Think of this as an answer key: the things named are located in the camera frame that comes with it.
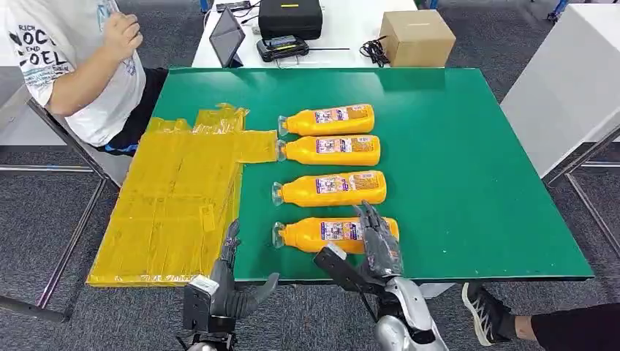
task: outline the yellow plastic wrap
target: yellow plastic wrap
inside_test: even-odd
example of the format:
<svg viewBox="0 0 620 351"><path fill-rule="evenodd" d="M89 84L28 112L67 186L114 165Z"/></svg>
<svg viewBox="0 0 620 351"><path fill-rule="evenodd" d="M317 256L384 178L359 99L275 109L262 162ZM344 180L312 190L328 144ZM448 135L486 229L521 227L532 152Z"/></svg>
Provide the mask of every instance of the yellow plastic wrap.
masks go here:
<svg viewBox="0 0 620 351"><path fill-rule="evenodd" d="M243 131L247 113L230 105L201 110L193 128L151 119L88 284L175 286L209 274L238 216L239 162L276 159L276 131Z"/></svg>

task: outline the robotic hand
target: robotic hand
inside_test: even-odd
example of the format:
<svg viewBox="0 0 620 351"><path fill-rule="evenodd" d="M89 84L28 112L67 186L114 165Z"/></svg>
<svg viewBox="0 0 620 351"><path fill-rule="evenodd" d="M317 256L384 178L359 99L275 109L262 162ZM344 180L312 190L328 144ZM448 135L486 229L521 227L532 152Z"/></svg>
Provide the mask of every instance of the robotic hand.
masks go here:
<svg viewBox="0 0 620 351"><path fill-rule="evenodd" d="M239 238L239 221L229 227L219 258L213 264L209 279L197 276L185 286L184 328L191 329L192 346L188 348L180 336L177 340L188 351L233 350L236 343L235 324L249 316L269 297L278 284L278 273L253 292L235 288L233 268Z"/></svg>
<svg viewBox="0 0 620 351"><path fill-rule="evenodd" d="M332 244L314 262L345 290L360 293L377 323L374 334L382 350L447 351L420 288L401 276L401 250L388 224L368 202L354 207L363 227L365 260L359 269L345 261L346 254ZM377 295L377 316L364 293Z"/></svg>

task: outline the sneaker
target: sneaker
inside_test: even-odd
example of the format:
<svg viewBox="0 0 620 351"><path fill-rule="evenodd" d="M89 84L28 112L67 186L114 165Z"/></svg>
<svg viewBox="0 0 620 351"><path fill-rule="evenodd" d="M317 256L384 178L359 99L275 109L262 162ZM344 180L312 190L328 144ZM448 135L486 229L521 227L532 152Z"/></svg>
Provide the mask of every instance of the sneaker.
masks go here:
<svg viewBox="0 0 620 351"><path fill-rule="evenodd" d="M465 307L474 316L474 329L481 345L491 346L499 342L510 341L498 334L502 318L504 314L510 313L510 308L493 297L480 284L463 284L461 298Z"/></svg>

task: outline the black case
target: black case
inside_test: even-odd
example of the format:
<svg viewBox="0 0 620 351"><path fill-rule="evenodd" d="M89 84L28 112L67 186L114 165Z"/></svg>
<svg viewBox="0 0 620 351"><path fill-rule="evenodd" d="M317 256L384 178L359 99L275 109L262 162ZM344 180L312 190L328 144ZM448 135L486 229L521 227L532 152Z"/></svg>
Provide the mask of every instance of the black case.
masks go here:
<svg viewBox="0 0 620 351"><path fill-rule="evenodd" d="M262 0L258 26L265 39L284 35L318 39L323 26L321 5L319 0Z"/></svg>

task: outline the brown cardboard box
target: brown cardboard box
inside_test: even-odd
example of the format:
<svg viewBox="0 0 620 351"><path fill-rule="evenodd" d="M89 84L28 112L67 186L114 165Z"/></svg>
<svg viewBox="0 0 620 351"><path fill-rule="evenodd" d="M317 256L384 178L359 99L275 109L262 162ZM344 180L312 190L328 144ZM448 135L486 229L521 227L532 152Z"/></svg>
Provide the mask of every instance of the brown cardboard box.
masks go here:
<svg viewBox="0 0 620 351"><path fill-rule="evenodd" d="M436 10L383 14L380 37L392 67L444 67L455 37Z"/></svg>

